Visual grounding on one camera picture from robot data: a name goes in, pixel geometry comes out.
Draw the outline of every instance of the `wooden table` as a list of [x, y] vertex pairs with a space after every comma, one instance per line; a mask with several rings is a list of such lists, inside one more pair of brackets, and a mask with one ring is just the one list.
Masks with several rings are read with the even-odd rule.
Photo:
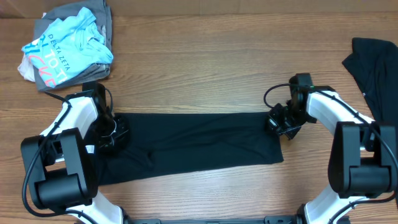
[[[227, 16], [115, 17], [109, 79], [116, 112], [235, 113], [267, 111], [271, 86], [310, 72], [361, 113], [371, 116], [341, 61], [353, 37], [398, 43], [398, 13], [352, 12]], [[25, 172], [20, 143], [39, 134], [61, 104], [18, 73], [21, 47], [31, 41], [34, 20], [0, 20], [0, 223], [72, 223], [72, 217], [40, 219], [21, 202]], [[74, 86], [57, 94], [80, 90]], [[275, 90], [272, 104], [289, 98]], [[163, 220], [259, 218], [295, 213], [327, 185], [332, 136], [306, 124], [293, 141], [281, 138], [285, 161], [169, 175], [100, 187], [133, 218]], [[397, 223], [395, 202], [361, 205], [353, 223]]]

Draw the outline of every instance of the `folded shirt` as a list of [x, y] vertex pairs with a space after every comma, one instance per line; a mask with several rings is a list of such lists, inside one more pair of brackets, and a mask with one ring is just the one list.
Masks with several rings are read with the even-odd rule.
[[113, 55], [98, 32], [96, 17], [83, 7], [77, 16], [56, 19], [41, 37], [22, 48], [46, 86], [55, 87], [93, 63], [111, 63]]
[[[75, 16], [83, 7], [88, 8], [94, 14], [96, 17], [95, 23], [97, 24], [97, 29], [101, 35], [105, 37], [105, 46], [109, 50], [112, 50], [111, 8], [106, 5], [105, 0], [78, 1], [53, 8], [51, 11], [47, 12], [42, 19], [35, 20], [35, 28], [32, 40], [40, 38], [40, 36], [54, 20], [58, 18], [64, 20], [69, 16]], [[55, 88], [51, 88], [45, 85], [44, 81], [40, 78], [39, 70], [33, 67], [36, 87], [39, 91], [65, 88], [67, 86], [77, 85], [84, 82], [95, 81], [107, 77], [110, 73], [110, 70], [110, 64], [93, 63], [74, 78], [57, 85]]]

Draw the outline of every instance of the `black cable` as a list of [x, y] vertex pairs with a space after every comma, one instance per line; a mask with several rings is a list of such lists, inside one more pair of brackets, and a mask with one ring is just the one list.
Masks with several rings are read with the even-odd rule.
[[[334, 96], [331, 96], [321, 90], [316, 90], [313, 88], [313, 86], [303, 86], [303, 85], [296, 85], [296, 84], [290, 84], [290, 83], [285, 83], [285, 84], [280, 84], [280, 85], [276, 85], [273, 86], [271, 88], [269, 88], [266, 93], [264, 94], [264, 103], [269, 107], [269, 108], [273, 108], [273, 106], [271, 106], [270, 104], [267, 103], [267, 95], [270, 91], [279, 88], [279, 87], [283, 87], [283, 86], [291, 86], [291, 87], [297, 87], [297, 88], [303, 88], [306, 89], [308, 91], [312, 91], [312, 92], [316, 92], [319, 93], [323, 96], [326, 96], [332, 100], [335, 100], [337, 103], [339, 103], [341, 106], [343, 106], [348, 112], [350, 112], [355, 118], [357, 118], [358, 120], [360, 120], [362, 123], [367, 124], [369, 126], [369, 129], [372, 131], [372, 133], [374, 134], [374, 136], [377, 138], [377, 140], [380, 141], [380, 143], [384, 146], [384, 148], [386, 148], [386, 151], [388, 152], [388, 154], [390, 155], [394, 166], [396, 168], [396, 171], [398, 172], [398, 162], [396, 157], [394, 156], [394, 153], [392, 152], [391, 148], [387, 145], [387, 143], [385, 142], [385, 140], [382, 139], [382, 137], [380, 136], [380, 134], [374, 129], [374, 127], [372, 125], [370, 125], [364, 118], [362, 118], [358, 112], [354, 111], [350, 106], [348, 106], [346, 103], [344, 103], [343, 101], [337, 99]], [[391, 200], [394, 200], [397, 194], [397, 190], [394, 191], [394, 193], [388, 197], [388, 198], [384, 198], [384, 199], [379, 199], [379, 200], [367, 200], [367, 201], [355, 201], [355, 202], [351, 202], [348, 205], [346, 205], [345, 207], [343, 207], [342, 209], [340, 209], [337, 213], [335, 213], [332, 218], [329, 220], [329, 224], [333, 224], [333, 222], [336, 220], [337, 217], [339, 217], [342, 213], [344, 213], [347, 209], [349, 208], [354, 208], [355, 205], [359, 205], [359, 204], [366, 204], [366, 203], [385, 203], [385, 202], [390, 202]]]
[[26, 210], [27, 210], [30, 214], [32, 214], [32, 215], [34, 215], [34, 216], [37, 216], [37, 217], [55, 217], [55, 216], [59, 216], [59, 215], [75, 213], [75, 214], [77, 214], [77, 215], [79, 215], [79, 216], [84, 217], [85, 219], [87, 219], [87, 220], [88, 220], [89, 222], [91, 222], [92, 224], [95, 224], [96, 222], [95, 222], [91, 217], [89, 217], [88, 215], [84, 214], [83, 212], [78, 212], [78, 211], [75, 211], [75, 210], [69, 210], [69, 211], [65, 211], [64, 213], [38, 213], [38, 212], [36, 212], [35, 210], [33, 210], [33, 209], [30, 207], [30, 205], [28, 204], [27, 197], [26, 197], [27, 185], [28, 185], [29, 177], [30, 177], [30, 175], [31, 175], [31, 173], [32, 173], [32, 171], [33, 171], [34, 165], [35, 165], [37, 159], [39, 158], [41, 152], [43, 151], [43, 148], [44, 148], [44, 146], [45, 146], [45, 143], [49, 140], [49, 137], [54, 133], [54, 131], [55, 131], [57, 128], [59, 128], [60, 124], [62, 123], [62, 121], [65, 119], [65, 117], [68, 115], [70, 109], [72, 108], [72, 105], [70, 104], [70, 102], [69, 102], [68, 100], [64, 99], [63, 97], [58, 96], [58, 95], [55, 95], [55, 94], [53, 94], [53, 93], [46, 92], [46, 91], [45, 91], [45, 94], [47, 94], [48, 96], [54, 97], [54, 98], [56, 98], [56, 99], [58, 99], [58, 100], [61, 100], [61, 101], [65, 102], [65, 103], [67, 103], [67, 104], [68, 104], [68, 108], [67, 108], [67, 110], [64, 112], [64, 114], [62, 114], [62, 116], [60, 117], [60, 119], [59, 119], [57, 122], [54, 122], [54, 127], [53, 127], [53, 128], [49, 131], [49, 133], [44, 137], [44, 139], [43, 139], [43, 141], [41, 142], [41, 144], [40, 144], [38, 150], [37, 150], [36, 153], [34, 154], [32, 161], [30, 162], [29, 168], [28, 168], [28, 170], [27, 170], [27, 172], [26, 172], [26, 175], [25, 175], [24, 183], [22, 184], [22, 202], [24, 203], [24, 206], [25, 206]]
[[111, 91], [110, 91], [109, 89], [107, 89], [107, 88], [105, 88], [105, 90], [108, 91], [109, 96], [111, 97], [111, 106], [109, 107], [109, 109], [110, 109], [111, 114], [112, 114], [112, 111], [113, 111], [113, 97], [112, 97], [112, 93], [111, 93]]
[[94, 221], [90, 216], [84, 214], [83, 211], [79, 212], [77, 210], [66, 210], [65, 214], [61, 214], [61, 215], [66, 215], [66, 214], [76, 214], [76, 215], [78, 215], [78, 218], [83, 217], [83, 218], [87, 219], [87, 221], [89, 221], [91, 224], [97, 224], [96, 221]]
[[283, 87], [283, 86], [293, 86], [293, 85], [294, 85], [294, 84], [285, 83], [285, 84], [279, 84], [279, 85], [276, 85], [276, 86], [273, 86], [273, 87], [269, 88], [269, 89], [266, 91], [266, 93], [264, 94], [264, 97], [263, 97], [264, 103], [265, 103], [269, 108], [273, 109], [274, 107], [271, 106], [271, 105], [269, 105], [269, 104], [267, 103], [267, 95], [268, 95], [268, 93], [269, 93], [270, 91], [276, 89], [276, 88], [279, 88], [279, 87]]

